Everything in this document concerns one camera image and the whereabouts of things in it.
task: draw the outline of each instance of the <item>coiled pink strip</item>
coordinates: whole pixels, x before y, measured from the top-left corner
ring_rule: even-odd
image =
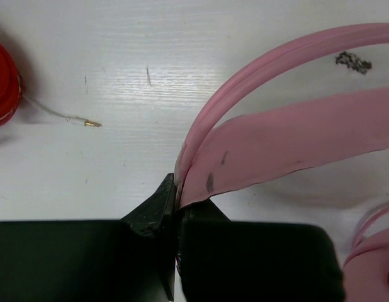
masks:
[[[371,119],[371,124],[369,124],[369,127],[364,127],[365,135],[358,136],[359,139],[362,140],[360,141],[360,144],[350,146],[350,144],[344,143],[343,145],[340,145],[339,143],[336,143],[336,139],[331,139],[330,143],[334,144],[337,148],[330,148],[329,144],[323,144],[323,146],[326,146],[328,151],[326,153],[324,152],[320,154],[321,156],[319,158],[315,157],[313,160],[309,160],[308,158],[303,157],[303,160],[301,160],[303,163],[302,165],[293,164],[291,167],[288,167],[287,165],[283,167],[282,165],[278,164],[275,167],[271,166],[272,170],[265,172],[265,169],[263,169],[260,164],[261,162],[265,164],[265,162],[261,159],[261,156],[257,156],[257,152],[255,152],[255,150],[251,152],[245,151],[248,146],[255,145],[255,139],[264,140],[265,137],[262,135],[251,135],[252,138],[249,137],[248,140],[239,140],[239,135],[246,137],[247,134],[249,134],[249,131],[253,132],[253,134],[256,132],[267,133],[269,138],[274,137],[276,139],[277,142],[274,142],[275,144],[282,141],[283,139],[287,139],[288,137],[286,135],[282,136],[283,131],[278,131],[278,126],[282,124],[287,125],[288,127],[296,127],[296,124],[289,124],[287,116],[282,115],[280,110],[273,111],[273,115],[270,113],[270,121],[274,121],[272,125],[275,128],[272,128],[270,124],[266,124],[263,121],[263,119],[266,118],[264,115],[259,115],[256,118],[254,115],[252,115],[249,117],[234,119],[230,123],[225,123],[217,128],[218,133],[220,133],[220,135],[223,133],[224,135],[223,138],[220,137],[219,143],[225,142],[226,146],[228,144],[231,147],[238,146],[239,143],[243,143],[246,147],[235,147],[235,152],[231,153],[231,157],[234,156],[234,154],[242,154],[244,157],[252,157],[251,160],[248,160],[247,162],[242,161],[242,166],[234,165],[234,170],[232,170],[232,168],[234,168],[233,166],[229,168],[229,165],[226,165],[226,169],[223,173],[224,175],[221,176],[218,181],[215,178],[215,171],[210,170],[213,167],[210,164],[215,165],[218,161],[224,161],[221,158],[221,154],[217,155],[218,152],[208,152],[206,155],[204,153],[205,149],[203,149],[203,153],[200,152],[200,146],[204,142],[205,138],[211,134],[210,131],[218,122],[218,120],[234,104],[240,101],[244,96],[248,95],[251,91],[255,90],[261,84],[264,84],[273,77],[276,77],[289,69],[324,55],[336,53],[349,48],[374,45],[379,43],[389,43],[389,23],[352,25],[321,31],[319,33],[294,40],[283,45],[282,47],[278,47],[275,50],[272,50],[266,55],[253,61],[253,63],[242,69],[238,74],[234,75],[219,91],[216,92],[216,94],[202,109],[191,130],[189,131],[184,147],[178,157],[176,167],[176,183],[181,189],[184,185],[181,200],[182,206],[192,202],[200,201],[202,198],[207,196],[240,189],[260,182],[260,176],[252,174],[254,171],[252,171],[252,173],[246,172],[251,169],[249,165],[253,167],[257,166],[258,168],[262,169],[259,171],[259,173],[270,173],[271,177],[267,177],[270,180],[272,177],[282,176],[283,172],[293,172],[295,169],[315,167],[317,165],[345,159],[362,153],[389,148],[389,119],[386,120],[387,123],[381,122],[383,117],[382,114],[384,111],[389,110],[389,102],[385,101],[383,106],[380,106],[381,108],[377,111],[376,114],[374,101],[377,101],[377,98],[375,96],[371,96],[371,94],[368,94],[370,97],[363,98],[364,109],[362,111],[359,110],[359,112],[363,113],[364,116],[372,113],[375,115],[375,118]],[[374,92],[380,93],[386,100],[389,100],[389,88],[385,90],[375,90]],[[331,135],[342,135],[341,131],[335,127],[335,124],[349,124],[348,127],[351,127],[356,131],[358,131],[360,126],[362,126],[361,120],[359,119],[355,120],[349,118],[348,116],[341,115],[342,120],[339,120],[340,117],[337,117],[334,114],[335,111],[342,111],[342,103],[339,102],[342,102],[341,100],[344,98],[348,98],[349,100],[348,104],[345,105],[347,108],[349,108],[348,113],[351,116],[354,116],[355,113],[353,112],[353,109],[361,107],[362,103],[355,103],[355,98],[352,97],[352,94],[348,95],[348,97],[336,96],[334,99],[330,99],[329,103],[323,102],[322,100],[319,101],[319,106],[322,106],[322,104],[325,103],[322,108],[324,107],[325,110],[329,110],[331,115],[330,119],[326,121],[326,125],[321,125],[320,129],[322,130],[332,126],[335,128],[335,131],[325,131],[324,135],[321,135],[320,142],[324,142],[324,140],[326,140],[327,137],[325,137],[325,135],[329,136],[330,138],[333,138]],[[300,141],[304,141],[305,138],[308,138],[308,141],[312,142],[313,144],[313,141],[319,137],[317,136],[318,133],[313,130],[315,125],[312,125],[310,120],[311,116],[316,113],[319,113],[321,119],[325,119],[325,117],[327,117],[324,112],[321,112],[319,107],[316,107],[314,102],[309,102],[305,103],[301,107],[301,111],[297,112],[298,117],[293,116],[293,122],[295,123],[298,123],[298,120],[302,120],[303,118],[307,120],[307,122],[304,123],[302,127],[298,127],[298,130],[302,130],[300,133],[296,133],[296,138],[299,138]],[[381,126],[379,131],[375,130],[375,125],[377,123],[380,123]],[[253,130],[250,130],[248,127],[250,125],[252,125]],[[235,134],[232,133],[233,128],[235,128],[237,131]],[[376,133],[376,135],[370,135],[369,132],[372,131],[378,133]],[[293,147],[293,144],[281,144],[280,146],[281,148],[290,148]],[[271,145],[267,146],[264,144],[263,146],[260,146],[260,144],[258,144],[258,147],[260,148],[259,153],[263,153],[265,151],[264,149],[271,148]],[[215,145],[208,144],[208,151],[214,150],[210,148],[215,148]],[[280,161],[278,157],[269,158],[270,161],[281,162],[281,164],[286,163],[288,159],[289,158],[281,159]],[[200,164],[201,162],[207,162],[209,165],[208,169],[199,174],[199,169],[194,167],[195,162],[196,165],[201,166],[203,166]],[[191,178],[192,180],[189,181],[189,178],[186,178],[186,176],[189,177],[191,173],[193,174],[193,177]]]

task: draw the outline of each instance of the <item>red round object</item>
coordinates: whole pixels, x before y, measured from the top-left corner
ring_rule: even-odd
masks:
[[[10,54],[0,45],[0,126],[13,117],[21,99],[21,82]]]

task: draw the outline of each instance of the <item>white wire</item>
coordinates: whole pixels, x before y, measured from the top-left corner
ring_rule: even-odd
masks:
[[[30,102],[32,105],[36,106],[37,108],[43,110],[44,112],[57,116],[58,118],[63,118],[66,122],[70,122],[72,124],[77,124],[77,125],[84,125],[84,126],[93,126],[93,127],[100,127],[102,124],[97,123],[96,121],[91,121],[87,118],[81,118],[79,116],[72,116],[72,115],[63,115],[62,113],[56,112],[43,104],[39,103],[36,99],[31,98],[27,94],[23,94],[23,98]]]

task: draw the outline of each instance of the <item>cable tip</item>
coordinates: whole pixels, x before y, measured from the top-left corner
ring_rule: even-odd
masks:
[[[97,123],[96,121],[85,120],[84,126],[100,127],[100,126],[102,126],[102,124]]]

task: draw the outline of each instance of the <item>white table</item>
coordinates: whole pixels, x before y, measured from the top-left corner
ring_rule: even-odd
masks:
[[[28,93],[103,123],[70,125],[24,104],[0,128],[0,220],[122,217],[173,170],[197,112],[235,71],[298,36],[377,21],[389,21],[389,0],[0,0],[0,41]],[[229,116],[389,84],[389,45],[355,52],[373,63],[366,76],[328,56]],[[342,260],[357,221],[389,200],[389,150],[214,200],[233,219],[318,224]]]

